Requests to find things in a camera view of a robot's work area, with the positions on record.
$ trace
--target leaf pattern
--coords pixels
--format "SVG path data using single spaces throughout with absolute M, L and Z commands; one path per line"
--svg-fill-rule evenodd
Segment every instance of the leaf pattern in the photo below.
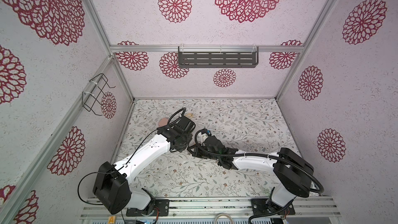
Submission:
M 193 114 L 194 133 L 207 128 L 226 147 L 259 153 L 287 147 L 299 154 L 275 100 L 138 100 L 118 159 L 133 153 L 143 137 L 158 127 L 160 119 L 182 107 Z M 130 187 L 146 188 L 155 197 L 263 197 L 278 183 L 273 172 L 226 170 L 214 160 L 192 157 L 184 151 L 158 157 Z

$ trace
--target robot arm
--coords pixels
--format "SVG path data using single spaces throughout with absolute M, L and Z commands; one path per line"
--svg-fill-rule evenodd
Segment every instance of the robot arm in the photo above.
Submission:
M 182 152 L 187 149 L 192 156 L 217 160 L 218 165 L 226 169 L 273 171 L 281 183 L 273 189 L 267 200 L 270 213 L 282 209 L 296 196 L 309 196 L 310 177 L 314 169 L 296 153 L 281 148 L 280 152 L 263 155 L 228 148 L 206 129 L 198 131 L 195 144 L 187 147 L 192 140 L 195 123 L 185 117 L 184 112 L 185 110 L 178 123 L 159 128 L 157 134 L 134 154 L 113 165 L 109 162 L 101 165 L 93 193 L 111 214 L 116 214 L 125 207 L 136 208 L 143 215 L 153 211 L 155 198 L 145 189 L 130 190 L 129 184 L 146 166 L 169 150 Z M 199 133 L 202 144 L 197 142 Z
M 197 136 L 200 137 L 201 144 L 197 141 Z M 194 157 L 217 160 L 218 165 L 226 169 L 255 169 L 274 172 L 281 183 L 274 188 L 267 201 L 268 208 L 272 211 L 286 206 L 296 196 L 309 196 L 312 181 L 305 173 L 293 166 L 286 166 L 284 163 L 270 158 L 281 157 L 312 175 L 314 168 L 311 164 L 288 148 L 283 147 L 280 152 L 264 156 L 258 156 L 258 154 L 256 154 L 257 156 L 246 156 L 246 154 L 251 153 L 225 147 L 220 140 L 211 135 L 210 131 L 202 129 L 195 135 L 195 144 L 188 147 L 187 150 Z
M 123 208 L 136 208 L 148 215 L 152 212 L 155 198 L 146 190 L 130 190 L 129 184 L 152 161 L 169 150 L 184 151 L 192 140 L 195 123 L 183 114 L 164 127 L 157 129 L 157 134 L 143 147 L 113 165 L 105 162 L 99 167 L 93 187 L 94 195 L 102 202 L 111 214 Z

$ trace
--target cable tie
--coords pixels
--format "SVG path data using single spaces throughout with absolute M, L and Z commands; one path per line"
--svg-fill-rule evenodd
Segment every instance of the cable tie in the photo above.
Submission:
M 89 93 L 89 94 L 91 94 L 91 95 L 92 95 L 92 97 L 94 97 L 94 95 L 93 95 L 92 93 L 90 93 L 90 92 L 86 92 L 86 91 L 84 91 L 84 93 Z

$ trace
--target yellow label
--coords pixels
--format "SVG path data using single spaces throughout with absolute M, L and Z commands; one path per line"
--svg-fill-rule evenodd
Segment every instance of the yellow label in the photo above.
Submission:
M 115 224 L 116 221 L 116 216 L 109 216 L 108 218 L 108 224 Z

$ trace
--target beige object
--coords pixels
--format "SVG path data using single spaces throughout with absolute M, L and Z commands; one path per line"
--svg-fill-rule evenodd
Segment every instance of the beige object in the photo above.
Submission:
M 167 121 L 169 121 L 169 118 L 162 118 L 158 123 L 159 127 L 167 125 Z

